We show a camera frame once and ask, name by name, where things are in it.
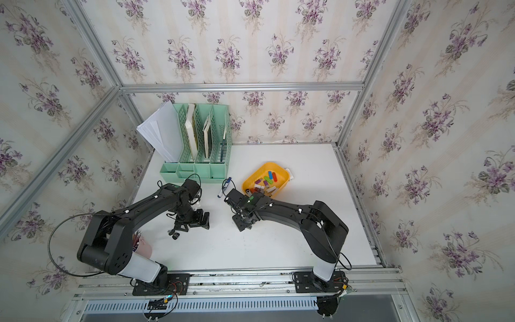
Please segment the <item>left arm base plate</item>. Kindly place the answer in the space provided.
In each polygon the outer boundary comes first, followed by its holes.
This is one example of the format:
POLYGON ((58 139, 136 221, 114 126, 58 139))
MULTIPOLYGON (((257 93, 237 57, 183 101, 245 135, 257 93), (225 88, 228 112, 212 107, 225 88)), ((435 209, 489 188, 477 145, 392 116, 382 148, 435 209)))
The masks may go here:
POLYGON ((158 276, 152 283, 136 280, 132 295, 135 297, 186 295, 190 277, 190 274, 185 273, 168 273, 166 276, 158 276))

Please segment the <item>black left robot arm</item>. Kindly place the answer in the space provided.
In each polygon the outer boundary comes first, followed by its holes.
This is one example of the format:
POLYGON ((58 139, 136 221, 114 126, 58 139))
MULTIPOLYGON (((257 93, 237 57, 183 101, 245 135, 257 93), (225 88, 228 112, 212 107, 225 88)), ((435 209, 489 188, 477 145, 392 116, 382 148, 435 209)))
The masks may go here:
POLYGON ((157 289, 168 287, 168 269, 133 251, 135 233, 163 213, 174 213, 172 234, 190 228, 209 229, 209 213, 193 209, 201 199, 201 183, 190 178, 181 186, 162 185, 154 194, 133 205, 112 212, 98 211, 84 233, 77 259, 109 275, 120 275, 151 284, 157 289))

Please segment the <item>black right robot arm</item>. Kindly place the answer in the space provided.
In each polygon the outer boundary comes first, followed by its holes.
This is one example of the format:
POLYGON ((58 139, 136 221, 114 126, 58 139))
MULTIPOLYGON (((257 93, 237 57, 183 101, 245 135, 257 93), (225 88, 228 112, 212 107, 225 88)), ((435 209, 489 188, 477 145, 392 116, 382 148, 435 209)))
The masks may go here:
POLYGON ((226 195, 224 202, 233 211, 232 220, 240 232, 258 221, 273 221, 298 230, 318 257, 312 274, 325 283, 331 280, 350 230, 324 202, 295 205, 263 193, 244 195, 236 189, 226 195))

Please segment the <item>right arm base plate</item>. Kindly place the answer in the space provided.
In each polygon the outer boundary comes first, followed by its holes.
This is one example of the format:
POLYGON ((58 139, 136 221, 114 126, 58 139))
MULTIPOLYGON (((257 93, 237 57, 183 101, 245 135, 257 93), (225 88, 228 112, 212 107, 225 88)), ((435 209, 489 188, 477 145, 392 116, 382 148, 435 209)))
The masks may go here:
POLYGON ((298 271, 292 274, 296 293, 337 293, 343 291, 349 279, 342 270, 333 273, 329 281, 315 276, 312 271, 298 271))

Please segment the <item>small black usb pair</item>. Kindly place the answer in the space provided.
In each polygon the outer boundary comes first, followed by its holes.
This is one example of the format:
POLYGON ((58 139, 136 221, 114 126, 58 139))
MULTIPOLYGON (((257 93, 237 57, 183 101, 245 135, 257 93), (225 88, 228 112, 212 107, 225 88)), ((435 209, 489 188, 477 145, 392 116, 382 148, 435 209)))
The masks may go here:
POLYGON ((180 234, 175 230, 170 230, 168 234, 173 238, 173 240, 177 240, 180 237, 180 234))

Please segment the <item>yellow plastic storage box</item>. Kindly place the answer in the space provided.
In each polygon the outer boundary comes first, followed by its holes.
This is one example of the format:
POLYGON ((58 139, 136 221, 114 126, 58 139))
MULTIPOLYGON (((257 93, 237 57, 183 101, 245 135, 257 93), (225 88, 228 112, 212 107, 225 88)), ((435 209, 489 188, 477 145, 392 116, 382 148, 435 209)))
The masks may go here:
POLYGON ((277 197, 293 178, 289 169, 267 162, 244 181, 241 189, 247 195, 263 193, 267 197, 277 197))

